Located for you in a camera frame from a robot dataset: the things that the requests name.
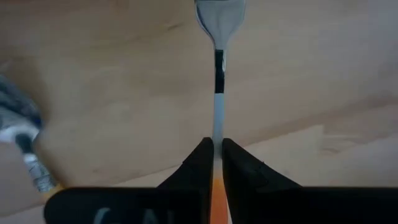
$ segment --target black band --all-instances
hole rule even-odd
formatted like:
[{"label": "black band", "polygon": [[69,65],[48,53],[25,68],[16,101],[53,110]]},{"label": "black band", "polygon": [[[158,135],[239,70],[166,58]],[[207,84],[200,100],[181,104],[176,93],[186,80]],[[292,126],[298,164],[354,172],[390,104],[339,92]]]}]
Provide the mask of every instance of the black band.
[{"label": "black band", "polygon": [[224,50],[215,50],[216,84],[215,93],[224,93]]},{"label": "black band", "polygon": [[32,140],[27,134],[17,134],[15,142],[23,154],[33,153]]}]

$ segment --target wooden table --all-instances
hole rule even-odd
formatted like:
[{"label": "wooden table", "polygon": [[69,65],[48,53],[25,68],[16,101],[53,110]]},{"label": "wooden table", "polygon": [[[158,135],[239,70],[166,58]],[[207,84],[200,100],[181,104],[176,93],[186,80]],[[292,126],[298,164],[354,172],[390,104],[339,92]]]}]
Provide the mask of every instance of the wooden table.
[{"label": "wooden table", "polygon": [[[300,184],[398,186],[397,10],[248,0],[225,135]],[[64,185],[155,185],[211,135],[212,44],[193,1],[3,1],[0,29],[4,74],[42,110],[36,148]],[[5,217],[41,201],[2,148]]]}]

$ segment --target paintbrush handle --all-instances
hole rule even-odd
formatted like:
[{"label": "paintbrush handle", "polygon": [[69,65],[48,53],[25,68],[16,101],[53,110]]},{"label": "paintbrush handle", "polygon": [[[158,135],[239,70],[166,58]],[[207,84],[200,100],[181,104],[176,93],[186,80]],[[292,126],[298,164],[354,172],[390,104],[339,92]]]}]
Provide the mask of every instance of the paintbrush handle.
[{"label": "paintbrush handle", "polygon": [[211,189],[210,224],[228,223],[228,204],[223,178],[224,74],[225,52],[215,50],[215,95],[213,120],[213,186]]},{"label": "paintbrush handle", "polygon": [[46,166],[40,161],[32,148],[32,140],[26,134],[16,136],[16,144],[24,156],[25,165],[36,189],[48,200],[63,187],[52,177]]}]

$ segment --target wood grain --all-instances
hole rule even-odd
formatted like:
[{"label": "wood grain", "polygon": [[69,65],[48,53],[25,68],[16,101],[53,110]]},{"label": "wood grain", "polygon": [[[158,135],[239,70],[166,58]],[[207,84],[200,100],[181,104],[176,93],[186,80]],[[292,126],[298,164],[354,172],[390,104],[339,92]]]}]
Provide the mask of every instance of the wood grain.
[{"label": "wood grain", "polygon": [[[225,136],[248,146],[319,127],[298,139],[316,146],[273,143],[285,148],[270,165],[303,184],[395,185],[381,161],[398,145],[397,10],[248,0],[229,45]],[[0,29],[0,62],[42,110],[36,148],[66,187],[177,166],[210,136],[212,44],[193,1],[2,1]],[[322,178],[303,162],[325,164]]]}]

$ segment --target wooden surface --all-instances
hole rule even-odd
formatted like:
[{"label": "wooden surface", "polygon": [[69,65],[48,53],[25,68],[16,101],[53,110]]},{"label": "wooden surface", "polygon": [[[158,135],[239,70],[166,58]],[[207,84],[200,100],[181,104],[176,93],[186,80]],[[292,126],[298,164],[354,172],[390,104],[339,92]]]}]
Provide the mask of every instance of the wooden surface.
[{"label": "wooden surface", "polygon": [[[248,0],[229,45],[225,135],[300,184],[398,186],[397,10]],[[42,110],[36,148],[66,186],[145,178],[210,136],[213,52],[193,1],[3,1],[0,29],[5,75]],[[18,167],[0,173],[4,216],[41,202],[2,148],[1,167]]]}]

